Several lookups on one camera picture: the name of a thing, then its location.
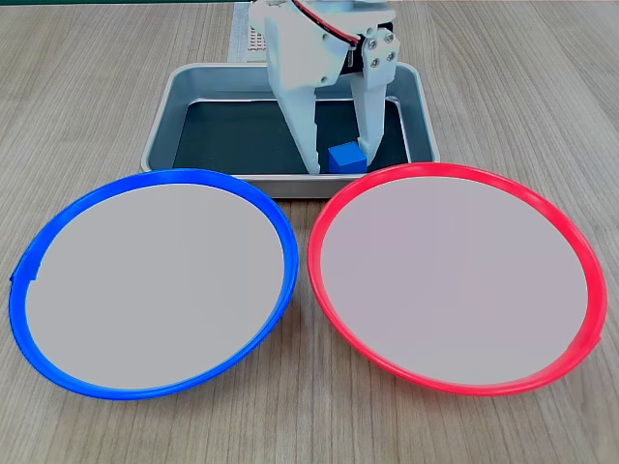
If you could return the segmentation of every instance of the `wood grain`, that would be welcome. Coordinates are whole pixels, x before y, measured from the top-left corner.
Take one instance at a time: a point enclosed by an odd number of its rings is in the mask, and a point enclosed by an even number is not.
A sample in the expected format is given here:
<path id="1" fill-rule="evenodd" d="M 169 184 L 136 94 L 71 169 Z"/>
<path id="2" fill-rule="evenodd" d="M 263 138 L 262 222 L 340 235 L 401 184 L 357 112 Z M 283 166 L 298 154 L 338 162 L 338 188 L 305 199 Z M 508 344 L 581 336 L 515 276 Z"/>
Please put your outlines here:
<path id="1" fill-rule="evenodd" d="M 335 332 L 310 289 L 321 202 L 282 202 L 292 304 L 217 379 L 141 402 L 66 392 L 21 356 L 9 277 L 62 208 L 133 174 L 173 69 L 224 61 L 232 5 L 0 7 L 0 462 L 619 462 L 619 5 L 399 2 L 443 160 L 557 204 L 604 266 L 600 346 L 552 386 L 455 397 L 400 381 Z"/>

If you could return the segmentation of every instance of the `cube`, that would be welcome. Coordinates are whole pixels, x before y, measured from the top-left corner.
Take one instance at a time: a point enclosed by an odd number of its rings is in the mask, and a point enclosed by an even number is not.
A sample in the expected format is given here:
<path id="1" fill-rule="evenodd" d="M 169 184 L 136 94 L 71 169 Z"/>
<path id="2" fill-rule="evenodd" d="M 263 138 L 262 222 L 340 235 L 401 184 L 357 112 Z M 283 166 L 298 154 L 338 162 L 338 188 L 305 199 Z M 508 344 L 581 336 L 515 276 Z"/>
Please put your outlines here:
<path id="1" fill-rule="evenodd" d="M 357 142 L 344 143 L 329 149 L 330 174 L 364 174 L 368 158 Z"/>

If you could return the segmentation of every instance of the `metal tray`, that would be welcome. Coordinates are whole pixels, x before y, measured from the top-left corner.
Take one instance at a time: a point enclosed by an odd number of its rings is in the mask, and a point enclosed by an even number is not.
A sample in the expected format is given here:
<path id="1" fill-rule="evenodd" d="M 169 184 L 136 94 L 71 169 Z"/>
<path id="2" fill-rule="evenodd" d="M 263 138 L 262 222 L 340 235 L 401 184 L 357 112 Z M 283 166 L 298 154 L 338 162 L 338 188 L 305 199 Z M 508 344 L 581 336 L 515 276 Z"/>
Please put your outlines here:
<path id="1" fill-rule="evenodd" d="M 403 162 L 439 161 L 414 68 L 398 63 L 385 108 L 385 136 L 368 171 Z M 358 135 L 346 76 L 333 86 L 316 89 L 316 123 L 324 169 L 326 148 Z M 265 63 L 193 64 L 172 74 L 141 168 L 174 167 L 224 172 L 273 198 L 330 198 L 363 176 L 307 173 L 269 86 Z"/>

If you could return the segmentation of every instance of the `blue rim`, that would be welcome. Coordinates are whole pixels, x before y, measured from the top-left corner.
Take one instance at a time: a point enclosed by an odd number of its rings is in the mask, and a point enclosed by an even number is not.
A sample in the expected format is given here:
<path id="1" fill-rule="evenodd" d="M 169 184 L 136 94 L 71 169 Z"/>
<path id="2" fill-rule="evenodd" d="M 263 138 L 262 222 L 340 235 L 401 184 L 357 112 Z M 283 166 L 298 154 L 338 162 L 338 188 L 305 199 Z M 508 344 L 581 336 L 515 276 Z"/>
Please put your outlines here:
<path id="1" fill-rule="evenodd" d="M 176 384 L 145 390 L 110 389 L 82 382 L 66 374 L 52 364 L 43 353 L 41 353 L 32 338 L 26 319 L 26 297 L 30 282 L 37 278 L 37 272 L 41 266 L 44 255 L 53 240 L 63 227 L 79 214 L 112 196 L 126 191 L 165 184 L 196 184 L 227 190 L 245 198 L 262 211 L 275 226 L 280 236 L 283 250 L 284 275 L 280 297 L 265 325 L 247 345 L 227 361 L 198 376 Z M 151 171 L 120 179 L 88 193 L 67 207 L 43 228 L 23 254 L 11 277 L 12 286 L 9 296 L 9 316 L 15 341 L 25 358 L 44 377 L 56 385 L 72 392 L 100 399 L 132 400 L 154 398 L 180 392 L 204 383 L 220 375 L 247 356 L 260 344 L 260 342 L 262 342 L 281 319 L 292 298 L 292 292 L 297 282 L 298 273 L 299 249 L 292 226 L 281 208 L 261 190 L 240 179 L 213 171 L 201 169 L 165 169 Z"/>

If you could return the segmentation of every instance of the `wire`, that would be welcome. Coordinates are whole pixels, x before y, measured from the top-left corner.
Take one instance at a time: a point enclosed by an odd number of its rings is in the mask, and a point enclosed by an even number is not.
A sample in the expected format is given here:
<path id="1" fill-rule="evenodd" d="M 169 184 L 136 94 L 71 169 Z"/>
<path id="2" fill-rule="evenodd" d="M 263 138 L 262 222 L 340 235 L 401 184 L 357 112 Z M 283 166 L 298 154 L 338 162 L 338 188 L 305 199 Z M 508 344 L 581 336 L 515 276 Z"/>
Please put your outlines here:
<path id="1" fill-rule="evenodd" d="M 329 34 L 336 36 L 341 41 L 346 42 L 350 46 L 356 46 L 359 43 L 359 39 L 355 36 L 350 36 L 341 32 L 339 29 L 336 29 L 331 24 L 327 23 L 324 19 L 318 17 L 315 13 L 311 12 L 304 4 L 302 4 L 299 0 L 292 0 L 292 3 L 295 7 L 297 7 L 301 13 L 307 16 L 312 22 L 314 22 L 318 27 L 325 30 Z"/>

